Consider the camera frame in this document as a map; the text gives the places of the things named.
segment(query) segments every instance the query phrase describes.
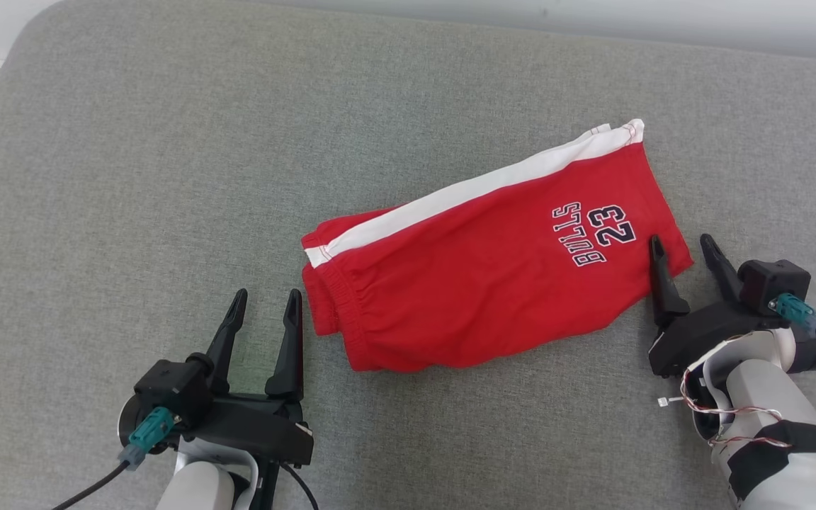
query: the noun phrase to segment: cable connector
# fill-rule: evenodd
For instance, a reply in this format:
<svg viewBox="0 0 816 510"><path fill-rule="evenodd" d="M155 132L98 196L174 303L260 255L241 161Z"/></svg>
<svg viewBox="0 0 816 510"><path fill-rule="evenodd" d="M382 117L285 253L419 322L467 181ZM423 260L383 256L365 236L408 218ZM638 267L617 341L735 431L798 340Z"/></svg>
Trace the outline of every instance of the cable connector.
<svg viewBox="0 0 816 510"><path fill-rule="evenodd" d="M137 469L147 457L147 452L169 435L175 423L175 414L165 407L153 409L127 437L127 446L119 454L119 461L127 462L127 471Z"/></svg>
<svg viewBox="0 0 816 510"><path fill-rule="evenodd" d="M799 297L789 293L780 294L770 302L770 308L789 322L794 322L809 332L816 332L816 311Z"/></svg>

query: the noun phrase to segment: white stripe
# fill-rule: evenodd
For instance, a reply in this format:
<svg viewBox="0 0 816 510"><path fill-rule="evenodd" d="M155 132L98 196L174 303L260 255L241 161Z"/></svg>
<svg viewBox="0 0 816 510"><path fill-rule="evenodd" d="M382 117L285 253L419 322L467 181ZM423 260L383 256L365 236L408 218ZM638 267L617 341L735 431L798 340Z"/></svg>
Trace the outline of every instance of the white stripe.
<svg viewBox="0 0 816 510"><path fill-rule="evenodd" d="M306 249L307 257L310 259L310 264L317 267L339 253L389 237L428 217L466 203L468 200L492 193L499 188L546 177L561 171L571 162L599 158L626 145L631 145L631 143L642 142L643 139L644 123L641 122L641 119L631 120L630 123L616 129L609 129L609 125L600 125L572 142L538 152L517 164L447 186L411 203L406 203L398 209L367 220L367 222L346 230L328 245Z"/></svg>

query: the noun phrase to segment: gray tablecloth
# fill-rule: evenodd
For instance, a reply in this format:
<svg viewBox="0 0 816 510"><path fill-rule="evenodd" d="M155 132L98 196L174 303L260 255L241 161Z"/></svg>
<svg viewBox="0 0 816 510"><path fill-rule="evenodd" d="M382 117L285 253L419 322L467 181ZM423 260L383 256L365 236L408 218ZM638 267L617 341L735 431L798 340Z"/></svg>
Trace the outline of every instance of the gray tablecloth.
<svg viewBox="0 0 816 510"><path fill-rule="evenodd" d="M788 258L816 304L816 60L255 4L46 11L0 76L0 509L108 472L133 383L202 351L239 287L232 387L261 390L321 220L635 117L694 256L711 232L736 264ZM700 264L678 282L694 307L717 298ZM689 414L657 407L676 385L647 364L647 301L413 375L353 373L309 320L321 508L726 507ZM796 380L816 404L816 373ZM152 508L172 461L79 507ZM278 508L307 508L280 483Z"/></svg>

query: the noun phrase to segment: folded red shorts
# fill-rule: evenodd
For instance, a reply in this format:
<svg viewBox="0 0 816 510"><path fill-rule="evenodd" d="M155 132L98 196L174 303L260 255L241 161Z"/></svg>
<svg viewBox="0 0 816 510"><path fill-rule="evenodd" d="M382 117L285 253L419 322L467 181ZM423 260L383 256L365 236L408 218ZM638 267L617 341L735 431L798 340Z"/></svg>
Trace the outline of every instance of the folded red shorts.
<svg viewBox="0 0 816 510"><path fill-rule="evenodd" d="M650 290L659 235L693 262L647 164L644 123L573 142L304 236L318 335L354 370L469 367L608 326Z"/></svg>

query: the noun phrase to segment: printed logo on shorts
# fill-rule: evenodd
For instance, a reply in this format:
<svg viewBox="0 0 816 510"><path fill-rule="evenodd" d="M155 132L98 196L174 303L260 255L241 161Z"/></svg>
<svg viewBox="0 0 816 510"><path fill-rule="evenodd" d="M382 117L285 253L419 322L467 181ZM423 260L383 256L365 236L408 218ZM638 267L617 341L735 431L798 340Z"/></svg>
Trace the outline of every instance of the printed logo on shorts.
<svg viewBox="0 0 816 510"><path fill-rule="evenodd" d="M631 222L625 220L625 211L617 205L591 209L582 216L581 203L573 201L553 210L553 219L562 223L553 225L558 241L571 254L577 267L606 262L606 256L598 246L608 247L613 243L632 242L637 239ZM587 235L583 219L595 228L593 241Z"/></svg>

